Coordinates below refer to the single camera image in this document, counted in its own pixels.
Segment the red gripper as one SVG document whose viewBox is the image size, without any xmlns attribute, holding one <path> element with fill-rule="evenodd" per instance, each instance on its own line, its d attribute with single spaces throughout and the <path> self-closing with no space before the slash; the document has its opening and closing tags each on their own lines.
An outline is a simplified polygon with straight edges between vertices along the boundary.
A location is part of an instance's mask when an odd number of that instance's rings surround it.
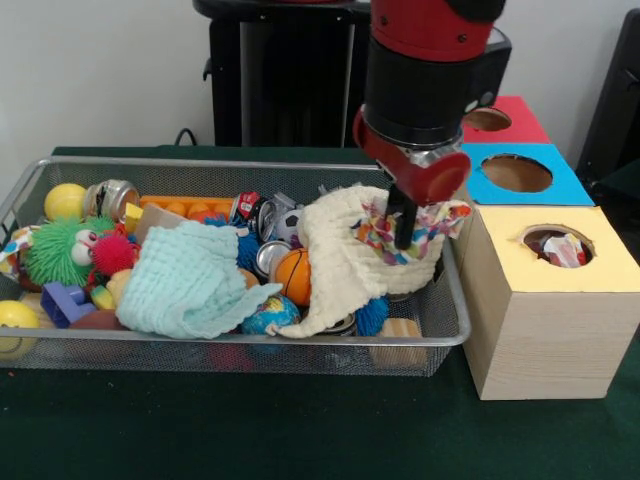
<svg viewBox="0 0 640 480">
<path fill-rule="evenodd" d="M 399 214 L 395 246 L 412 243 L 417 207 L 447 201 L 466 181 L 471 161 L 456 143 L 413 149 L 384 139 L 372 130 L 361 108 L 353 122 L 356 145 L 391 178 L 389 202 Z"/>
</svg>

